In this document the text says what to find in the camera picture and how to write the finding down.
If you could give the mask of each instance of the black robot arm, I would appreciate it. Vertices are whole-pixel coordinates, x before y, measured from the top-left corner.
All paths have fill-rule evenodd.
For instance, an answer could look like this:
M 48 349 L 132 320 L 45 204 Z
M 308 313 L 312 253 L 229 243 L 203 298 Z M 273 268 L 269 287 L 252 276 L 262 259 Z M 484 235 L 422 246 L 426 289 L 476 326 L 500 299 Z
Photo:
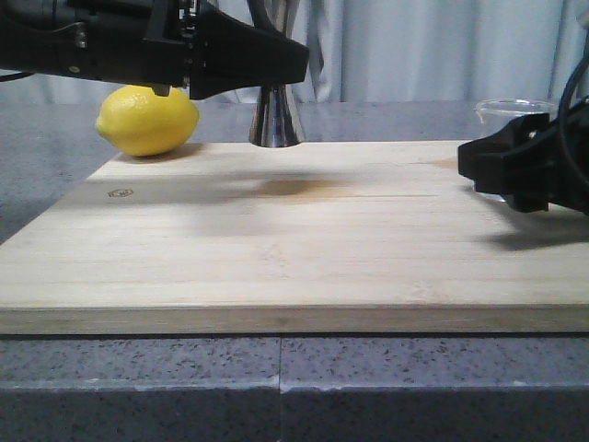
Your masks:
M 205 0 L 0 0 L 0 68 L 192 99 L 303 81 L 307 47 Z

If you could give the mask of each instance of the black cable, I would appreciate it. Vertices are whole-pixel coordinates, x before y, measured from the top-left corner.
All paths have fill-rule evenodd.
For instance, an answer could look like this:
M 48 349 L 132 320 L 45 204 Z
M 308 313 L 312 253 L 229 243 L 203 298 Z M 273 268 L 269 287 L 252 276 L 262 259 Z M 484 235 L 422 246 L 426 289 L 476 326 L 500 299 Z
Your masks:
M 587 175 L 579 168 L 576 159 L 572 155 L 571 145 L 569 142 L 569 133 L 567 130 L 567 120 L 569 118 L 569 107 L 571 106 L 572 96 L 574 91 L 579 86 L 584 72 L 589 67 L 589 52 L 586 53 L 581 61 L 577 64 L 574 71 L 572 71 L 567 85 L 562 92 L 562 98 L 559 103 L 558 123 L 559 123 L 559 146 L 560 152 L 567 163 L 567 166 L 572 171 L 573 176 L 578 183 L 589 192 L 589 179 Z
M 5 81 L 14 81 L 20 80 L 21 78 L 27 78 L 28 76 L 33 76 L 34 74 L 29 72 L 19 72 L 18 74 L 9 74 L 7 76 L 0 76 L 0 83 L 4 83 Z

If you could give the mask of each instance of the clear plastic cup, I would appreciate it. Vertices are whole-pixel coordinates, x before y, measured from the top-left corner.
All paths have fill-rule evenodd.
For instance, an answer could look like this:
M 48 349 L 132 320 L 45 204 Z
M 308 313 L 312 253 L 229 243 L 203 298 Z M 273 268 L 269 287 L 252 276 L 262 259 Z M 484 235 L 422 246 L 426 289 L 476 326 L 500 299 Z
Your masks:
M 550 119 L 556 117 L 558 107 L 555 104 L 537 99 L 485 99 L 475 106 L 479 115 L 480 137 L 493 135 L 517 117 L 535 113 L 549 113 Z

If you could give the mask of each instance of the wooden cutting board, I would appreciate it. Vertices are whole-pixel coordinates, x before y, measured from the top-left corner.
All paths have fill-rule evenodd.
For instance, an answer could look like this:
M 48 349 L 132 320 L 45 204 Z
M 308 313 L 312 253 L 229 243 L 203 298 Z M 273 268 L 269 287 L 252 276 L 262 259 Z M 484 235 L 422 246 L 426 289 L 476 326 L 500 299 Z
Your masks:
M 589 219 L 459 141 L 120 155 L 0 246 L 1 333 L 589 331 Z

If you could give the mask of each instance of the wood grain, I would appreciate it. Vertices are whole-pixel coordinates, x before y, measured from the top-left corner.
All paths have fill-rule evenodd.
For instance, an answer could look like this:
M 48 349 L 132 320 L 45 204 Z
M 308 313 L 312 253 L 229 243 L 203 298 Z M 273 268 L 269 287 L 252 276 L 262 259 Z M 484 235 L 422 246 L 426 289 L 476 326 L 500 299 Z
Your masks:
M 458 145 L 117 156 L 0 246 L 0 332 L 589 331 L 589 220 L 474 193 Z

